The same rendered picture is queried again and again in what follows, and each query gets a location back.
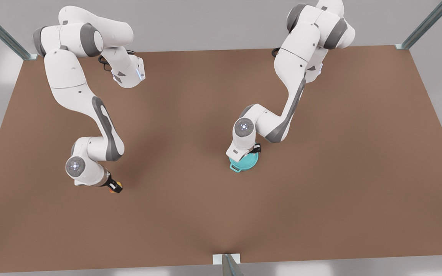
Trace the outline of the teal pot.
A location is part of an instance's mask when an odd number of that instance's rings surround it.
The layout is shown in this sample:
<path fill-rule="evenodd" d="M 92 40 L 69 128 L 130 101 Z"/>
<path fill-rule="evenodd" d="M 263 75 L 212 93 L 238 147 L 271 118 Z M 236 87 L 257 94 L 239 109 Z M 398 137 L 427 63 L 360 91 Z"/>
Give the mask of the teal pot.
<path fill-rule="evenodd" d="M 235 171 L 236 173 L 240 173 L 242 171 L 248 171 L 252 167 L 254 167 L 258 161 L 259 152 L 249 153 L 246 156 L 242 157 L 240 161 L 236 162 L 233 159 L 229 158 L 230 161 L 230 169 Z"/>

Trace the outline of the silver frame post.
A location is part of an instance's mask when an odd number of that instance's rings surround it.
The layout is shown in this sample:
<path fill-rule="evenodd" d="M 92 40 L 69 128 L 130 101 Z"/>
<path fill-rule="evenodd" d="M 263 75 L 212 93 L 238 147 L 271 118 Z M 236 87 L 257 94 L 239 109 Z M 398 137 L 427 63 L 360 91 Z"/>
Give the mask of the silver frame post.
<path fill-rule="evenodd" d="M 419 24 L 419 26 L 402 42 L 395 44 L 397 50 L 409 50 L 418 40 L 442 17 L 442 0 Z"/>
<path fill-rule="evenodd" d="M 35 61 L 36 54 L 30 54 L 13 36 L 0 25 L 0 40 L 7 45 L 23 61 Z"/>
<path fill-rule="evenodd" d="M 239 267 L 241 263 L 239 253 L 212 255 L 212 258 L 213 265 L 222 266 L 222 276 L 244 276 L 244 273 Z"/>

